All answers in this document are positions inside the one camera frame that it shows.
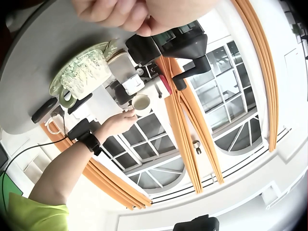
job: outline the black wrist mount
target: black wrist mount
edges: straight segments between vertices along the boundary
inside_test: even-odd
[[[84,143],[90,152],[94,152],[94,155],[98,156],[102,152],[100,142],[95,135],[91,133],[94,132],[98,126],[100,126],[99,123],[94,121],[89,122],[87,118],[85,118],[68,132],[67,137],[70,140],[77,139]]]

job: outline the orange curtain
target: orange curtain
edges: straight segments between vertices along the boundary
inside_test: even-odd
[[[210,160],[217,181],[221,184],[224,182],[217,154],[214,148],[212,136],[205,124],[203,115],[198,106],[198,103],[189,86],[183,91],[178,91],[174,85],[172,78],[180,74],[180,69],[176,59],[160,57],[156,61],[160,70],[166,77],[173,94],[165,99],[168,116],[170,119],[171,127],[178,144],[180,154],[185,164],[186,170],[194,185],[196,193],[202,192],[201,179],[196,162],[195,150],[191,139],[191,134],[183,113],[183,110],[188,115],[192,125],[194,126],[200,141],[205,149],[206,154]]]
[[[57,135],[51,134],[44,124],[41,124],[41,128],[52,142],[64,138],[62,133]],[[49,128],[53,132],[59,131],[54,122],[49,124]],[[64,152],[67,148],[73,145],[73,143],[75,142],[72,142],[67,138],[61,142],[55,143],[55,146],[60,150],[60,152]],[[93,158],[90,159],[84,169],[83,175],[113,199],[117,200],[130,210],[132,210],[134,206],[139,209],[145,208],[145,206],[151,206],[151,200],[149,198],[138,192]]]
[[[260,20],[249,0],[231,0],[252,39],[261,65],[269,109],[269,151],[276,148],[278,135],[278,88],[273,57]]]

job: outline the neon yellow sleeve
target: neon yellow sleeve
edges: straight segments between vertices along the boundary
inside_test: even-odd
[[[44,205],[10,193],[7,215],[14,230],[68,231],[66,205]]]

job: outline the hand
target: hand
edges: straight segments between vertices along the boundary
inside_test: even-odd
[[[135,122],[137,122],[137,116],[134,109],[114,115],[103,123],[101,128],[95,132],[95,136],[102,144],[109,136],[128,131]]]
[[[72,0],[78,16],[103,26],[137,31],[148,15],[144,0]]]
[[[152,36],[189,24],[209,12],[219,0],[145,0],[150,19],[137,31]]]

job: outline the coffee cup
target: coffee cup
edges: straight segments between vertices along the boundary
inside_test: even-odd
[[[147,95],[136,95],[132,99],[132,107],[138,116],[146,116],[151,112],[150,103],[150,98]]]

